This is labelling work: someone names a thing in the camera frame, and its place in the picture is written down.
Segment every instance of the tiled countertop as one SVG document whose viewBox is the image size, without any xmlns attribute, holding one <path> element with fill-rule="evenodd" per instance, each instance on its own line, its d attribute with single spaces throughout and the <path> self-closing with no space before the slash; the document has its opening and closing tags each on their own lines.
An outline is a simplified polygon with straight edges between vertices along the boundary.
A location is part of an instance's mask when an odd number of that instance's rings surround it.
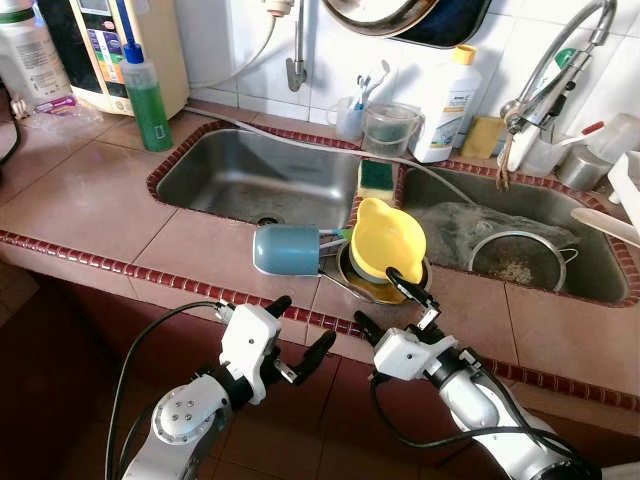
<svg viewBox="0 0 640 480">
<path fill-rule="evenodd" d="M 255 124 L 333 135 L 325 126 L 198 106 Z M 211 121 L 178 114 L 170 122 L 175 145 Z M 145 152 L 132 119 L 105 116 L 83 135 L 62 137 L 24 123 L 24 144 L 3 167 L 0 184 L 0 231 L 4 231 L 0 260 L 168 308 L 202 295 L 187 291 L 186 282 L 173 285 L 183 288 L 166 286 L 157 272 L 193 280 L 202 286 L 196 290 L 200 293 L 206 286 L 216 286 L 267 299 L 290 295 L 295 307 L 315 312 L 306 320 L 323 316 L 350 320 L 357 309 L 384 325 L 404 326 L 415 320 L 418 311 L 413 305 L 373 306 L 324 278 L 263 275 L 251 261 L 255 226 L 154 200 L 145 180 L 168 154 Z M 0 145 L 12 140 L 11 124 L 0 123 Z M 16 235 L 28 237 L 31 246 L 24 248 L 27 242 L 15 241 Z M 68 255 L 54 246 L 65 247 Z M 68 260 L 73 255 L 78 261 Z M 640 268 L 640 253 L 631 255 Z M 102 263 L 92 268 L 98 256 Z M 113 261 L 122 265 L 125 275 L 110 268 Z M 611 308 L 438 267 L 432 293 L 442 304 L 441 328 L 483 355 L 640 395 L 640 304 Z M 317 324 L 322 322 L 291 318 L 283 322 L 282 337 L 300 344 L 312 342 L 321 331 Z M 339 335 L 335 351 L 365 362 L 372 358 L 371 348 L 351 335 Z M 527 389 L 520 390 L 528 395 Z M 539 402 L 539 395 L 529 396 Z M 630 431 L 638 433 L 640 406 L 637 398 L 633 402 L 633 412 L 587 403 L 605 408 L 602 415 L 627 415 L 633 419 Z M 619 429 L 616 421 L 609 426 Z"/>
</svg>

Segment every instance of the mesh strainer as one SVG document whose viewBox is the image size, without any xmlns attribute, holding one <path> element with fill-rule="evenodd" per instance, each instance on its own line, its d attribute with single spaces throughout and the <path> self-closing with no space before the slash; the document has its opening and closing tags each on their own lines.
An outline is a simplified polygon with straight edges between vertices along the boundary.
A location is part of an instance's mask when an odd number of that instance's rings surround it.
<svg viewBox="0 0 640 480">
<path fill-rule="evenodd" d="M 572 255 L 565 259 L 562 252 Z M 577 256 L 575 248 L 558 250 L 549 240 L 535 233 L 500 232 L 475 246 L 469 270 L 557 292 L 564 285 L 566 264 Z"/>
</svg>

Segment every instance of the yellow pitcher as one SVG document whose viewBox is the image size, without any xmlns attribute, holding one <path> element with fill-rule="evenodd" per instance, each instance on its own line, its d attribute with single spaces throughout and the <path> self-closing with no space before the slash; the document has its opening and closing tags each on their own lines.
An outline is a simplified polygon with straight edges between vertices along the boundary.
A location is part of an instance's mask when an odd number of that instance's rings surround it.
<svg viewBox="0 0 640 480">
<path fill-rule="evenodd" d="M 368 276 L 384 281 L 387 267 L 395 267 L 406 280 L 420 283 L 426 252 L 427 238 L 411 215 L 377 198 L 362 201 L 351 238 L 351 254 L 356 266 Z"/>
</svg>

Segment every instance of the blue cup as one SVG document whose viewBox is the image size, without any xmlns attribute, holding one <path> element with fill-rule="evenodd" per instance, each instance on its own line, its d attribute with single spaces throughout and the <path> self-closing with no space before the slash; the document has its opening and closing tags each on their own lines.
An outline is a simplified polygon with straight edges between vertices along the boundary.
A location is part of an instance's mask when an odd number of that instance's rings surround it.
<svg viewBox="0 0 640 480">
<path fill-rule="evenodd" d="M 318 275 L 320 232 L 307 225 L 266 225 L 253 236 L 253 264 L 262 273 Z"/>
</svg>

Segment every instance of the sink basin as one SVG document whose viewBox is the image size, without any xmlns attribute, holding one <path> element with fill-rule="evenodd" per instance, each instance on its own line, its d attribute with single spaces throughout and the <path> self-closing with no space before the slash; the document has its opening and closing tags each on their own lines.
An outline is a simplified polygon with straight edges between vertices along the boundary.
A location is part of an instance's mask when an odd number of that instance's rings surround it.
<svg viewBox="0 0 640 480">
<path fill-rule="evenodd" d="M 158 183 L 159 199 L 246 222 L 347 224 L 360 157 L 288 145 L 253 132 L 203 135 Z"/>
<path fill-rule="evenodd" d="M 610 304 L 627 296 L 624 273 L 606 237 L 571 217 L 571 210 L 584 206 L 577 200 L 555 190 L 519 183 L 512 183 L 508 193 L 501 193 L 493 178 L 446 168 L 434 170 L 480 205 L 573 232 L 580 239 L 580 255 L 567 264 L 563 293 Z M 442 183 L 418 170 L 409 170 L 405 180 L 403 210 L 418 218 L 418 212 L 438 203 L 461 202 Z"/>
</svg>

